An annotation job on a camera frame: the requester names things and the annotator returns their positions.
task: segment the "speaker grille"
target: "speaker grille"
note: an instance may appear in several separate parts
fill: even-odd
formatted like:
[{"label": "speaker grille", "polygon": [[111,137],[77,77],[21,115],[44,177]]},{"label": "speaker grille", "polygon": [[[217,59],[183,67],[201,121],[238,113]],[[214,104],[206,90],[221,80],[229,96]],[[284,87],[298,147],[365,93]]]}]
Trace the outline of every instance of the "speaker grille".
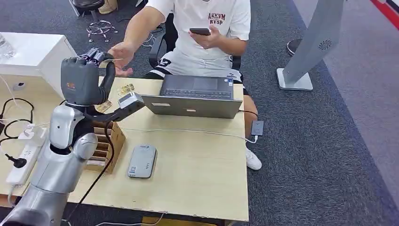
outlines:
[{"label": "speaker grille", "polygon": [[319,44],[319,49],[320,50],[327,50],[333,45],[333,42],[331,40],[324,40]]}]

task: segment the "white power strip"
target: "white power strip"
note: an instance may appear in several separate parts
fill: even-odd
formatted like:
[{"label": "white power strip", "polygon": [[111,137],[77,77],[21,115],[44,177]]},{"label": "white power strip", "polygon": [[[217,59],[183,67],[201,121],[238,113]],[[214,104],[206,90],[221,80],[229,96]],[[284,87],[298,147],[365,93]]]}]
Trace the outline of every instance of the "white power strip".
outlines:
[{"label": "white power strip", "polygon": [[37,136],[33,137],[26,143],[22,153],[18,157],[26,159],[26,165],[22,168],[12,168],[6,179],[8,184],[12,186],[22,186],[26,183],[36,163],[40,149],[43,146],[47,134],[47,128],[40,128],[37,133]]}]

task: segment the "desk surface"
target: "desk surface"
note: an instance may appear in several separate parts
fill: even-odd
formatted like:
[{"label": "desk surface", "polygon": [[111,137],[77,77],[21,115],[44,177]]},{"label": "desk surface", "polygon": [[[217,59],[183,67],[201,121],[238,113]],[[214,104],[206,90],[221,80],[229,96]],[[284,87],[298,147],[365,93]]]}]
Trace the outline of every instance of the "desk surface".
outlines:
[{"label": "desk surface", "polygon": [[[162,81],[117,78],[110,95],[112,108],[117,108],[116,89],[132,83],[139,94],[156,95]],[[236,98],[242,98],[242,86],[234,86]],[[34,120],[48,122],[59,103],[44,93],[33,99]],[[0,95],[0,103],[8,98]],[[244,118],[237,114],[233,120],[154,115],[143,108],[119,125],[126,142],[112,174],[104,175],[87,196],[84,203],[132,210],[165,212],[188,216],[248,221],[247,168],[245,141],[236,137],[193,132],[141,132],[128,129],[195,129],[244,136]],[[14,156],[22,150],[19,141],[6,141],[4,149]],[[157,161],[150,179],[127,177],[127,168],[133,148],[148,143],[158,150]],[[5,184],[11,163],[0,158],[0,194],[7,194]],[[69,202],[78,202],[95,178],[96,171],[84,171]],[[21,195],[24,188],[17,189]]]}]

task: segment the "laptop lid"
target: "laptop lid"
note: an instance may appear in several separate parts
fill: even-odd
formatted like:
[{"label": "laptop lid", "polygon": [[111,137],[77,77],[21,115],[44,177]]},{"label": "laptop lid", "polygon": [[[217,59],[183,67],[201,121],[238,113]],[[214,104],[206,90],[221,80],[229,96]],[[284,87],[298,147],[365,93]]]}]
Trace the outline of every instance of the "laptop lid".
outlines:
[{"label": "laptop lid", "polygon": [[232,119],[242,100],[202,99],[141,95],[145,105],[160,115]]}]

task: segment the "black office chair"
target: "black office chair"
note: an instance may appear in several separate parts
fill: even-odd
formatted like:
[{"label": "black office chair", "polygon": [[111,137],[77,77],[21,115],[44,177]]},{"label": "black office chair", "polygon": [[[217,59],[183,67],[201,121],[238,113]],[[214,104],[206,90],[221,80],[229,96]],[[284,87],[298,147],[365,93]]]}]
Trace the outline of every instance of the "black office chair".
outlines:
[{"label": "black office chair", "polygon": [[88,32],[89,42],[93,42],[90,38],[92,34],[102,34],[105,38],[105,42],[109,42],[107,36],[105,35],[111,29],[114,30],[114,33],[118,33],[115,27],[112,24],[105,20],[98,20],[96,15],[96,10],[103,6],[105,0],[73,0],[73,5],[77,8],[81,8],[83,10],[90,11],[93,16],[93,22],[86,28]]},{"label": "black office chair", "polygon": [[[158,54],[160,52],[162,41],[166,42],[166,52],[173,51],[176,47],[176,40],[178,38],[177,30],[175,25],[173,24],[173,14],[169,14],[166,22],[165,22],[165,33],[160,35],[154,41],[154,44],[151,48],[150,55],[148,60],[150,61],[150,65],[155,68],[159,64]],[[241,67],[241,56],[233,56],[233,65],[232,69],[239,71]]]}]

